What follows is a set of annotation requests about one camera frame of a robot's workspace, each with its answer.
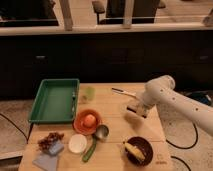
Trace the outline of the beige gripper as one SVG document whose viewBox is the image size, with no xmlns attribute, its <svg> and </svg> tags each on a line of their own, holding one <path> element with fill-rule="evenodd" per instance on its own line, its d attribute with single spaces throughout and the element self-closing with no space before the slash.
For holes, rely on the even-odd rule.
<svg viewBox="0 0 213 171">
<path fill-rule="evenodd" d="M 126 109 L 143 118 L 146 118 L 149 113 L 149 109 L 137 100 L 130 100 Z"/>
</svg>

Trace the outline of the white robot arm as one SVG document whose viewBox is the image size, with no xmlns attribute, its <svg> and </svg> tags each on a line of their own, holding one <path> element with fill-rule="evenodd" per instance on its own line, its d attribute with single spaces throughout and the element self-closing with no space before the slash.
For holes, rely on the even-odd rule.
<svg viewBox="0 0 213 171">
<path fill-rule="evenodd" d="M 213 107 L 181 95 L 174 88 L 175 80 L 169 75 L 149 80 L 145 90 L 136 95 L 136 103 L 129 104 L 127 109 L 146 118 L 155 105 L 164 103 L 213 136 Z"/>
</svg>

